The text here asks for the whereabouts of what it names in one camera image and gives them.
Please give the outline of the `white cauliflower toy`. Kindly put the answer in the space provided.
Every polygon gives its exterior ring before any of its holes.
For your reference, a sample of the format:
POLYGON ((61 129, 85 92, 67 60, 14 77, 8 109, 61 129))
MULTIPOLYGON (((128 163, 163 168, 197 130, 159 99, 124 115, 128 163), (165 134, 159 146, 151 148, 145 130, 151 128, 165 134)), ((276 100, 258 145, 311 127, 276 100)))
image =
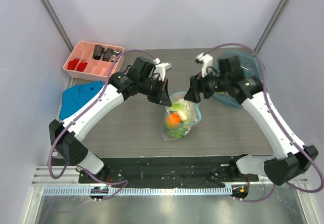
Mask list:
POLYGON ((179 114, 183 123, 190 123, 196 116, 195 103, 179 99, 172 104, 170 112, 179 114))

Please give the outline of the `orange green mango toy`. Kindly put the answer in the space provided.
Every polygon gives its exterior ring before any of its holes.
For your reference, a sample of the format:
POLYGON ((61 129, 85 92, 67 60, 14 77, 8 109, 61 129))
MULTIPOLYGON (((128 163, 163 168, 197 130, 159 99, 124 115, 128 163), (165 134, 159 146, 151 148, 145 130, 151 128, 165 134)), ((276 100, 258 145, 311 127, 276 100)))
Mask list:
POLYGON ((182 122, 181 117, 177 113, 170 113, 166 116, 166 119, 165 119, 165 124, 166 124, 166 127, 168 127, 168 128, 177 127, 178 124, 180 124, 181 122, 182 122))

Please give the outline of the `clear zip top bag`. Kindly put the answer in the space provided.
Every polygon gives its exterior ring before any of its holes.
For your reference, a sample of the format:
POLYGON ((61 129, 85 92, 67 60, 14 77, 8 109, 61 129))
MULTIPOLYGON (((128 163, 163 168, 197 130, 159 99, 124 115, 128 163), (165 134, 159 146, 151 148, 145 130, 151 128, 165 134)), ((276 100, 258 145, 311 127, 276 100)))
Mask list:
POLYGON ((164 141, 180 140, 201 121, 199 104, 184 99, 186 91, 170 96, 172 105, 165 107, 161 122, 161 137, 164 141))

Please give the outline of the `green lettuce toy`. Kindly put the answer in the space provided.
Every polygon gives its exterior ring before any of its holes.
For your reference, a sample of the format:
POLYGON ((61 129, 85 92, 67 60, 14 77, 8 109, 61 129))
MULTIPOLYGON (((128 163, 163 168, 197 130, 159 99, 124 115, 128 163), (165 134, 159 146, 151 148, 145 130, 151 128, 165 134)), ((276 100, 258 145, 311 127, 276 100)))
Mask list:
POLYGON ((190 127, 165 128, 165 133, 174 139, 182 139, 191 131, 190 127))

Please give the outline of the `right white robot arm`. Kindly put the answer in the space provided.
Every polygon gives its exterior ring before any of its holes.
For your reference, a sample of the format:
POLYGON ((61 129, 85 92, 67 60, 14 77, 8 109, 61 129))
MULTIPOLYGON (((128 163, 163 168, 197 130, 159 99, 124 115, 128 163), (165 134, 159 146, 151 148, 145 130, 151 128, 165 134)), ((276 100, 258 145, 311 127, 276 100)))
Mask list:
POLYGON ((200 54, 196 62, 202 65, 201 72, 190 78, 190 87, 184 99, 199 103, 200 95, 210 98, 214 93, 228 93, 257 122, 268 139, 273 156, 245 155, 229 167, 229 176, 234 181, 247 174, 262 175, 273 184, 281 186, 305 173, 318 156, 315 146, 307 146, 288 127, 271 103, 263 83, 256 77, 245 77, 237 56, 220 59, 218 69, 213 68, 213 57, 200 54))

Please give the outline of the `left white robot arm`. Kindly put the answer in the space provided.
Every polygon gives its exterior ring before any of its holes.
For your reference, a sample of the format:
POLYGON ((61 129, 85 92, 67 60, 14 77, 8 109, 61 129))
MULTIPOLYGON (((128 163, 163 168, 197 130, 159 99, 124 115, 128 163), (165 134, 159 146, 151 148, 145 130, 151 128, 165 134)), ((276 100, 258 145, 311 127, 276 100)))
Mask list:
POLYGON ((109 111, 129 97, 145 95, 149 102, 171 106, 168 94, 166 72, 171 70, 170 63, 161 63, 138 57, 127 72, 116 72, 103 85, 99 92, 81 109, 62 122, 53 120, 49 125, 51 144, 63 159, 72 166, 79 166, 90 172, 97 183, 107 179, 108 171, 103 161, 90 152, 82 140, 109 111))

